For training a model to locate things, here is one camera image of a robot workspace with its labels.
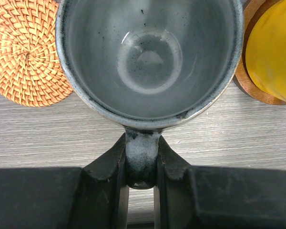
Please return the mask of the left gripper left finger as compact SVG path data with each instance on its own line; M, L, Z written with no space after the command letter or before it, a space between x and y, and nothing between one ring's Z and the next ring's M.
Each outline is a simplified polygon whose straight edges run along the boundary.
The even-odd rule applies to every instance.
M0 229L124 229L125 136L89 165L0 168Z

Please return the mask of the brown wooden saucer coaster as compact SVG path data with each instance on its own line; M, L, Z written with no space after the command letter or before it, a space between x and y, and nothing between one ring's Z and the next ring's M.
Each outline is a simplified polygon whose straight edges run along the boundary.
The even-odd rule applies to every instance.
M286 102L260 90L251 80L245 63L245 51L248 38L259 18L279 0L247 0L244 3L244 41L242 57L237 66L234 83L246 95L270 105L285 105Z

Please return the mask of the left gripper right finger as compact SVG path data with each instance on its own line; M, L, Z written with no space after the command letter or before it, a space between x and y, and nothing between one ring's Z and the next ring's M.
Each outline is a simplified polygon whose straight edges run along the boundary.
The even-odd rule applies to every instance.
M157 229L286 229L286 171L193 166L159 139Z

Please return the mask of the woven rattan coaster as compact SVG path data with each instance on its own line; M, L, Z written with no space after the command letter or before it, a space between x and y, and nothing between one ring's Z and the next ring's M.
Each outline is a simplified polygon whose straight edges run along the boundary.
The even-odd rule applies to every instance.
M55 46L54 0L0 0L0 94L30 107L55 104L73 89Z

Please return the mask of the yellow ceramic mug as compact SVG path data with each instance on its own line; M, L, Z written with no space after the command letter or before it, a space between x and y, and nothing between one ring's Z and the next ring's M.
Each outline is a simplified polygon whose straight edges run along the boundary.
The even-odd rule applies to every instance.
M260 90L286 102L286 0L271 6L253 27L245 63Z

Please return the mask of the grey ceramic mug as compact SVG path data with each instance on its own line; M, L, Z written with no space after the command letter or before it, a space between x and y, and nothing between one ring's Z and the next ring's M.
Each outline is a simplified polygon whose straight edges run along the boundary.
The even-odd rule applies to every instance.
M62 0L56 50L76 94L125 129L126 179L150 189L163 130L210 107L241 57L239 0Z

